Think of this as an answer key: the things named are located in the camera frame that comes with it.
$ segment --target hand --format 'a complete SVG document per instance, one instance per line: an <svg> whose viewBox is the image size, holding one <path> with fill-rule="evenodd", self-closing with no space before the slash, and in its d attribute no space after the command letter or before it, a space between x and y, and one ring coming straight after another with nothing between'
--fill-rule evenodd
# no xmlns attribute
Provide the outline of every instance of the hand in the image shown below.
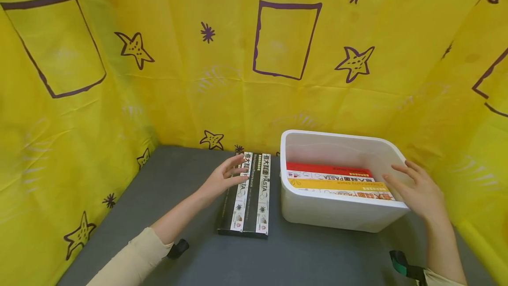
<svg viewBox="0 0 508 286"><path fill-rule="evenodd" d="M413 188L404 185L391 175L383 175L385 181L393 186L402 196L406 205L425 221L449 221L445 206L445 195L441 189L422 167L408 160L405 163L405 166L392 165L392 168L410 176L415 181Z"/></svg>
<svg viewBox="0 0 508 286"><path fill-rule="evenodd" d="M209 202L220 196L227 188L236 184L247 181L247 176L236 176L241 172L247 172L245 168L235 168L246 162L243 154L226 159L220 166L215 168L211 175L206 179L203 185L198 189L198 192L206 198Z"/></svg>

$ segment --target black pasta box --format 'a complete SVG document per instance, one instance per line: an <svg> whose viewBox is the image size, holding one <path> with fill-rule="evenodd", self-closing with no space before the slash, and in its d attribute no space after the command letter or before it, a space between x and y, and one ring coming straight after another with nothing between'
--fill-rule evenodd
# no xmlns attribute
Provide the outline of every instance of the black pasta box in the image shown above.
<svg viewBox="0 0 508 286"><path fill-rule="evenodd" d="M268 238L271 155L245 152L248 180L228 189L217 219L221 235Z"/></svg>

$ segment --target forearm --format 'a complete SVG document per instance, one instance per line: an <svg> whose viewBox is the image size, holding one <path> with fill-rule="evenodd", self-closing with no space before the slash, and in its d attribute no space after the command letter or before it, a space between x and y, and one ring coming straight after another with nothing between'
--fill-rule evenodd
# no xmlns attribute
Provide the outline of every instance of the forearm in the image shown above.
<svg viewBox="0 0 508 286"><path fill-rule="evenodd" d="M438 275L467 285L460 261L455 232L448 217L426 220L428 246L427 265Z"/></svg>
<svg viewBox="0 0 508 286"><path fill-rule="evenodd" d="M150 274L171 249L153 229L146 228L131 240L87 284L87 286L137 286Z"/></svg>
<svg viewBox="0 0 508 286"><path fill-rule="evenodd" d="M171 243L187 223L209 203L210 199L198 190L158 219L151 228L164 244Z"/></svg>

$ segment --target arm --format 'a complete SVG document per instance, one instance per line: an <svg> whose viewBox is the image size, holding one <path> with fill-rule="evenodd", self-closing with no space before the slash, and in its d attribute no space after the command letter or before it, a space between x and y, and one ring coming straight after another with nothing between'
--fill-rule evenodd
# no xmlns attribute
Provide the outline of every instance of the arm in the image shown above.
<svg viewBox="0 0 508 286"><path fill-rule="evenodd" d="M453 282L467 285L444 194L427 172L414 162L407 161L405 166L392 165L392 168L415 181L414 187L409 188L394 176L383 175L385 181L400 193L407 206L425 222L428 268Z"/></svg>
<svg viewBox="0 0 508 286"><path fill-rule="evenodd" d="M137 286L161 262L173 246L174 239L201 209L220 196L227 188L242 183L247 177L231 177L247 170L235 168L245 162L243 155L225 160L191 196L180 202L150 228L131 240L96 276L88 286Z"/></svg>
<svg viewBox="0 0 508 286"><path fill-rule="evenodd" d="M243 162L245 162L243 155L237 155L225 160L214 170L201 188L151 225L151 228L156 232L161 241L163 243L173 242L187 223L201 209L210 205L227 188L245 182L248 178L246 176L229 178L232 175L247 171L244 168L234 168L234 166L240 165Z"/></svg>

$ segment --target beige sleeve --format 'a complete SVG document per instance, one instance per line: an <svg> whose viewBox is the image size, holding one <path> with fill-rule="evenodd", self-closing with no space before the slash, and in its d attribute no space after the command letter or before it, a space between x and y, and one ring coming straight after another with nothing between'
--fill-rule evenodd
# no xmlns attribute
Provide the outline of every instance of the beige sleeve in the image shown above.
<svg viewBox="0 0 508 286"><path fill-rule="evenodd" d="M427 286L464 286L448 278L442 277L441 275L437 275L428 268L426 268L424 272L425 279L427 280Z"/></svg>
<svg viewBox="0 0 508 286"><path fill-rule="evenodd" d="M152 228L146 228L121 249L87 286L138 286L173 246L164 245Z"/></svg>

